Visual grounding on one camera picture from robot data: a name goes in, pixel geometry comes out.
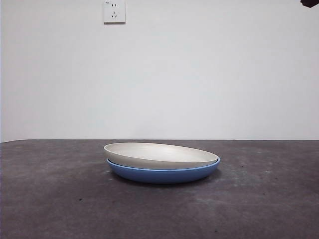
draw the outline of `blue plate rim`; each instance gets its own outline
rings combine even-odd
[[[133,169],[133,170],[139,170],[139,171],[150,171],[150,172],[175,172],[175,171],[190,171],[190,170],[198,170],[198,169],[203,169],[203,168],[209,168],[211,166],[217,165],[220,162],[220,157],[217,158],[217,161],[209,164],[209,165],[205,165],[202,167],[196,167],[196,168],[181,168],[181,169],[149,169],[149,168],[134,168],[134,167],[128,167],[128,166],[123,166],[120,164],[116,164],[113,163],[112,161],[110,161],[108,158],[106,159],[106,161],[116,167],[120,167],[120,168],[125,168],[125,169]]]

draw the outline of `plate rim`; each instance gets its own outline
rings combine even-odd
[[[207,163],[207,162],[212,162],[212,163],[216,163],[219,159],[219,156],[214,154],[214,153],[211,153],[211,152],[208,152],[208,151],[205,151],[205,150],[201,150],[201,149],[197,149],[197,148],[191,148],[191,147],[185,147],[185,146],[178,146],[178,145],[172,145],[172,144],[164,144],[164,143],[145,143],[145,142],[119,142],[119,143],[109,143],[109,144],[106,144],[103,148],[106,152],[109,152],[109,153],[112,153],[112,154],[115,154],[115,155],[118,155],[118,156],[121,156],[121,157],[127,157],[127,158],[137,158],[137,159],[142,159],[142,160],[148,160],[148,161],[156,161],[156,162],[163,162],[163,163],[181,163],[181,162],[178,162],[178,161],[162,161],[162,160],[153,160],[153,159],[149,159],[149,158],[141,158],[141,157],[131,157],[131,156],[127,156],[127,155],[123,155],[123,154],[118,154],[118,153],[115,153],[111,150],[108,150],[106,147],[109,146],[109,145],[114,145],[114,144],[139,144],[139,143],[143,143],[143,144],[155,144],[155,145],[166,145],[166,146],[172,146],[172,147],[179,147],[179,148],[187,148],[187,149],[191,149],[191,150],[197,150],[197,151],[201,151],[201,152],[205,152],[205,153],[209,153],[209,154],[212,154],[216,157],[216,160],[202,160],[202,161],[196,161],[196,163]]]
[[[108,158],[106,161],[113,166],[124,168],[124,169],[131,169],[131,170],[137,170],[137,171],[148,171],[148,172],[180,172],[180,171],[191,171],[191,170],[198,170],[198,169],[204,169],[204,168],[209,168],[211,166],[217,165],[220,162],[220,157],[217,156],[217,160],[213,162],[212,164],[201,166],[201,167],[195,167],[195,168],[181,168],[181,169],[149,169],[149,168],[134,168],[134,167],[129,167],[129,166],[123,166],[117,163],[113,163],[110,161]]]

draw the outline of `bowl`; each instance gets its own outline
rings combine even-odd
[[[202,167],[185,169],[145,169],[133,168],[116,164],[107,159],[113,172],[117,175],[137,182],[173,184],[195,181],[210,175],[218,166],[220,158],[217,161]]]
[[[112,143],[104,146],[115,164],[145,169],[185,169],[211,165],[218,156],[199,149],[157,143]]]

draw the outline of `electrical outlet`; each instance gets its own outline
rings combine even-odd
[[[125,23],[125,1],[109,0],[103,3],[104,24]]]

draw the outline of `dark object in corner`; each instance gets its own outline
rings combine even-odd
[[[301,0],[300,1],[304,6],[313,7],[319,3],[319,0]]]

